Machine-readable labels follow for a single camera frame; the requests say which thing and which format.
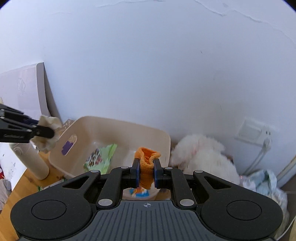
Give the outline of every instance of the clothing pile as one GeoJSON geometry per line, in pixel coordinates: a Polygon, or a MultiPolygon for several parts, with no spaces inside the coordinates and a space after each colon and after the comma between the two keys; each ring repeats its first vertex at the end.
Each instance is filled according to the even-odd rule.
{"type": "Polygon", "coordinates": [[[9,195],[11,194],[11,183],[5,179],[2,168],[0,167],[0,212],[2,211],[9,195]]]}
{"type": "Polygon", "coordinates": [[[277,230],[274,239],[277,239],[285,231],[289,221],[289,212],[287,211],[287,194],[276,187],[277,179],[271,170],[260,170],[250,176],[240,176],[240,185],[244,188],[260,193],[274,200],[283,211],[283,221],[277,230]]]}

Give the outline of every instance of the electrical outlet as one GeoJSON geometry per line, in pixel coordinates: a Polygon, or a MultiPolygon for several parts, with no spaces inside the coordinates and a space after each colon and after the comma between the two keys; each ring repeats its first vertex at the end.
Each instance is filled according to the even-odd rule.
{"type": "Polygon", "coordinates": [[[236,139],[249,142],[251,144],[263,146],[264,140],[269,139],[272,143],[274,128],[262,122],[246,118],[236,135],[236,139]]]}

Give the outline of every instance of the green package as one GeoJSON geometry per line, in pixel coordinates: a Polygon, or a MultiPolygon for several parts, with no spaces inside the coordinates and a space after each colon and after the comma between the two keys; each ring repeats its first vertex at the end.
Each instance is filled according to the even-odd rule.
{"type": "Polygon", "coordinates": [[[117,144],[97,148],[84,163],[84,170],[99,170],[101,174],[106,174],[116,148],[117,144]]]}

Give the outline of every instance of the bin handle hole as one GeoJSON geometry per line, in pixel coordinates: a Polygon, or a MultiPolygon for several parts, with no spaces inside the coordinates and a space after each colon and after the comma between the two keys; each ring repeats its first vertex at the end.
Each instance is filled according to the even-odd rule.
{"type": "Polygon", "coordinates": [[[77,141],[77,136],[73,134],[70,136],[70,138],[66,141],[65,145],[62,148],[62,155],[65,156],[68,154],[68,152],[71,150],[71,148],[74,146],[74,144],[77,141]]]}

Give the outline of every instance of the purple sticker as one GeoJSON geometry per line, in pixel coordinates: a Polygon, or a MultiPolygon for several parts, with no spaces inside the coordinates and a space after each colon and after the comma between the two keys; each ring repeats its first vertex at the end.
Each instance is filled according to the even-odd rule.
{"type": "Polygon", "coordinates": [[[67,141],[66,144],[63,146],[62,154],[66,155],[69,152],[69,150],[71,149],[71,147],[73,146],[73,144],[74,144],[73,142],[67,141]]]}

